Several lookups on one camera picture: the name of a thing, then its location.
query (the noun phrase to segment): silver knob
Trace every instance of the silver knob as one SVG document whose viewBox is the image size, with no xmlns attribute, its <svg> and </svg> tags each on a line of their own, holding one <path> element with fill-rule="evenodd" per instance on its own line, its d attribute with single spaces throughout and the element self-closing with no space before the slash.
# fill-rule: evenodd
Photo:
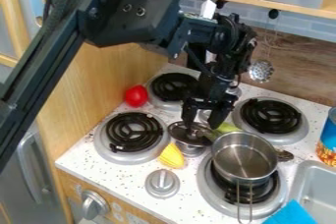
<svg viewBox="0 0 336 224">
<path fill-rule="evenodd" d="M 162 169 L 148 175 L 145 188 L 150 195 L 156 198 L 167 198 L 177 193 L 180 180 L 173 172 Z"/>
<path fill-rule="evenodd" d="M 96 216 L 105 215 L 110 208 L 105 199 L 93 191 L 82 192 L 82 211 L 86 220 L 92 220 Z"/>
</svg>

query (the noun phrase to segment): metal pot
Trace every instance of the metal pot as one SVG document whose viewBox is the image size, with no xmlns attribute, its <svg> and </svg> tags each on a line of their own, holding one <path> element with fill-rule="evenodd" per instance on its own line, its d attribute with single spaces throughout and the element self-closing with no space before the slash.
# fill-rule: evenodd
<svg viewBox="0 0 336 224">
<path fill-rule="evenodd" d="M 212 145 L 212 159 L 223 179 L 242 187 L 264 184 L 278 164 L 273 145 L 246 132 L 232 132 L 219 137 Z"/>
</svg>

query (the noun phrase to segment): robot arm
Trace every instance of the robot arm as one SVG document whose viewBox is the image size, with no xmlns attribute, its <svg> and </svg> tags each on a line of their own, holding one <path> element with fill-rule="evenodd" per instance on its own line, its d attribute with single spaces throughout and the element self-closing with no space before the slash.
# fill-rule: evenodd
<svg viewBox="0 0 336 224">
<path fill-rule="evenodd" d="M 237 100 L 225 91 L 235 76 L 247 70 L 255 33 L 237 16 L 205 20 L 183 14 L 179 2 L 47 0 L 43 27 L 0 85 L 0 172 L 85 41 L 97 47 L 141 43 L 168 57 L 186 50 L 202 74 L 197 93 L 186 97 L 183 120 L 189 126 L 198 109 L 212 110 L 212 128 L 225 120 Z M 205 66 L 188 43 L 206 46 L 218 54 L 217 62 Z"/>
</svg>

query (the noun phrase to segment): red ball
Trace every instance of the red ball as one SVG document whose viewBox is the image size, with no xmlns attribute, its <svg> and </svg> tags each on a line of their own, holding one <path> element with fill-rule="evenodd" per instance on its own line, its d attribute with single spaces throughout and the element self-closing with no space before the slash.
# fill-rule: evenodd
<svg viewBox="0 0 336 224">
<path fill-rule="evenodd" d="M 125 101 L 131 107 L 141 107 L 148 101 L 147 89 L 142 85 L 137 85 L 126 90 Z"/>
</svg>

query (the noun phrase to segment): white countertop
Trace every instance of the white countertop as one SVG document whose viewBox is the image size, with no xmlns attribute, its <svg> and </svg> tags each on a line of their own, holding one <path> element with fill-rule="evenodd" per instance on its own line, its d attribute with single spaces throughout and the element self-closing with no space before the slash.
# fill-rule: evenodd
<svg viewBox="0 0 336 224">
<path fill-rule="evenodd" d="M 160 73 L 169 72 L 197 75 L 195 71 L 170 64 L 163 68 Z M 279 164 L 279 169 L 284 173 L 290 189 L 298 164 L 304 160 L 318 160 L 315 154 L 315 146 L 319 140 L 329 107 L 247 84 L 241 84 L 240 88 L 243 91 L 240 100 L 256 96 L 282 99 L 297 106 L 308 118 L 309 134 L 300 142 L 283 147 L 283 149 L 295 154 L 293 161 Z M 111 115 L 128 110 L 134 109 L 122 104 Z M 179 113 L 158 110 L 150 104 L 144 105 L 140 110 L 157 115 L 167 126 L 181 121 Z M 106 161 L 99 156 L 93 146 L 95 130 L 96 127 L 60 157 L 56 161 L 56 166 L 169 223 L 238 223 L 236 218 L 223 215 L 213 209 L 198 191 L 196 169 L 209 151 L 200 157 L 186 159 L 186 168 L 172 170 L 181 181 L 179 192 L 168 199 L 156 199 L 146 192 L 144 188 L 145 178 L 151 172 L 163 168 L 167 169 L 167 167 L 157 160 L 134 166 L 117 165 Z"/>
</svg>

